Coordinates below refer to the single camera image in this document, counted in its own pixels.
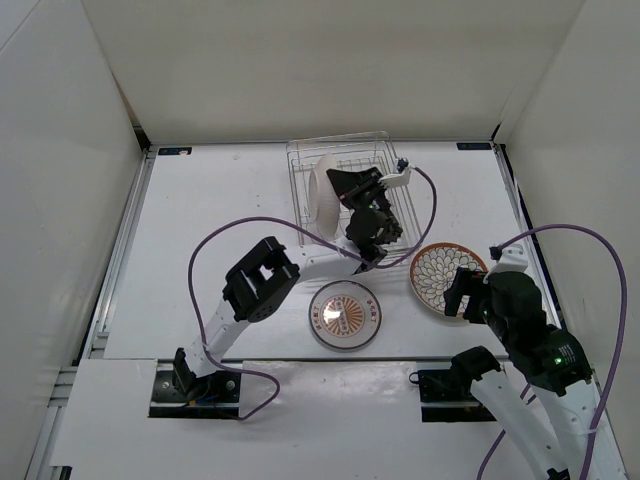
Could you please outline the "white plate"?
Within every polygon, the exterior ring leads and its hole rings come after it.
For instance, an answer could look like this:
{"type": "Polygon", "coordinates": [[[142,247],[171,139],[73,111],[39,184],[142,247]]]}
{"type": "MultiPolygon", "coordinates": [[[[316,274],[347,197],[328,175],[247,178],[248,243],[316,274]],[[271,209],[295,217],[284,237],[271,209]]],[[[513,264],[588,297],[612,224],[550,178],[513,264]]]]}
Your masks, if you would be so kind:
{"type": "Polygon", "coordinates": [[[324,240],[333,240],[338,230],[340,201],[328,176],[337,167],[335,157],[326,153],[315,164],[308,180],[309,218],[324,240]]]}

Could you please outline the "flower pattern plate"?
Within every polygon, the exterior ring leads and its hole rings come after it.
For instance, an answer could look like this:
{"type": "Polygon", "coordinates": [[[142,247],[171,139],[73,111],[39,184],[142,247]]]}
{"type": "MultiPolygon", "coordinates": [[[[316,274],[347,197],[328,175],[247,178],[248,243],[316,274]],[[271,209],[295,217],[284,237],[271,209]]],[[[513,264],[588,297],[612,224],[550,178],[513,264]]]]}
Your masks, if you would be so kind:
{"type": "Polygon", "coordinates": [[[422,248],[413,258],[410,284],[419,300],[431,310],[445,313],[444,292],[453,283],[457,269],[486,271],[482,258],[467,247],[440,242],[422,248]]]}

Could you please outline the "orange sunburst plate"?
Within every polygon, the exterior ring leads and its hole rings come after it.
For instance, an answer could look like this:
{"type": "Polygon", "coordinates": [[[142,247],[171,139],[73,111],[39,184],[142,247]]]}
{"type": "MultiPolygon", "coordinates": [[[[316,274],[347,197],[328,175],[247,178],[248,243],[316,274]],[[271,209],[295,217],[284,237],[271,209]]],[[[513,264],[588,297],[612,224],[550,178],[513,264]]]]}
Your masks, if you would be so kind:
{"type": "Polygon", "coordinates": [[[308,320],[315,339],[338,352],[360,350],[378,335],[382,308],[361,283],[340,280],[322,286],[312,297],[308,320]]]}

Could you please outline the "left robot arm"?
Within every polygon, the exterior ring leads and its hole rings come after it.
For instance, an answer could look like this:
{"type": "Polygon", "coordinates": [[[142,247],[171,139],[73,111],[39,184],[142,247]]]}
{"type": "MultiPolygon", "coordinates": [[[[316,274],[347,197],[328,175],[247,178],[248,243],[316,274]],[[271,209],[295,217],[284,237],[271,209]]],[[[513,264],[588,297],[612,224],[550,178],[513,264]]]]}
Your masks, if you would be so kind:
{"type": "Polygon", "coordinates": [[[221,359],[241,333],[273,315],[296,284],[382,267],[386,245],[403,233],[386,193],[407,185],[410,175],[405,161],[389,175],[376,167],[356,172],[313,171],[310,194],[327,193],[333,203],[350,213],[344,236],[333,241],[317,237],[314,244],[298,248],[288,248],[273,236],[261,239],[227,272],[213,317],[199,323],[199,338],[177,350],[173,387],[188,400],[205,396],[210,376],[221,369],[221,359]]]}

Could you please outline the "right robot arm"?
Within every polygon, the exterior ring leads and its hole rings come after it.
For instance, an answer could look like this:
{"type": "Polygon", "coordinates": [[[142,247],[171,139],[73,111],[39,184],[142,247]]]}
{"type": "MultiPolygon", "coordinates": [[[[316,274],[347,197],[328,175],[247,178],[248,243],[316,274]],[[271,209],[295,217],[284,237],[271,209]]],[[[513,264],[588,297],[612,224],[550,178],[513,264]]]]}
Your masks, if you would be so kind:
{"type": "Polygon", "coordinates": [[[510,385],[497,359],[474,347],[451,360],[449,387],[460,399],[476,398],[498,421],[537,479],[623,479],[614,442],[599,437],[601,415],[592,371],[579,341],[546,321],[541,292],[521,272],[457,270],[444,294],[446,315],[463,313],[490,327],[513,366],[543,406],[545,427],[510,385]]]}

